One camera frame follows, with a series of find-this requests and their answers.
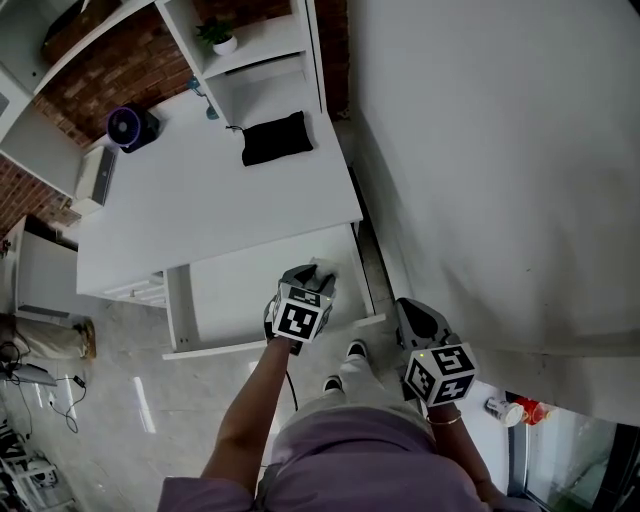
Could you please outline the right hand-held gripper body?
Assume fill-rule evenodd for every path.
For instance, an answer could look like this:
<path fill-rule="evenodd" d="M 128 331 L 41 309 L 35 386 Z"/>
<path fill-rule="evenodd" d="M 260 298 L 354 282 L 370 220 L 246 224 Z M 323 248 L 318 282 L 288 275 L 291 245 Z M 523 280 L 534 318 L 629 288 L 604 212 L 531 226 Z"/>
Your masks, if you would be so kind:
<path fill-rule="evenodd" d="M 397 369 L 403 398 L 425 407 L 464 399 L 478 366 L 470 346 L 453 332 L 445 317 L 410 298 L 394 304 L 396 341 L 403 365 Z"/>

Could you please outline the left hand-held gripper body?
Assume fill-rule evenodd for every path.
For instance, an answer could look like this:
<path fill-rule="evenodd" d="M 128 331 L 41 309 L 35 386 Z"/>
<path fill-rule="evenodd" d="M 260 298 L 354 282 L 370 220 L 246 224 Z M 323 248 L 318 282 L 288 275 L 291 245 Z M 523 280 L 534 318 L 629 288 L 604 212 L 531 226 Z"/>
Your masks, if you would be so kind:
<path fill-rule="evenodd" d="M 328 323 L 336 295 L 337 276 L 318 264 L 287 270 L 277 291 L 264 310 L 263 327 L 267 342 L 282 337 L 291 342 L 290 353 L 298 355 Z"/>

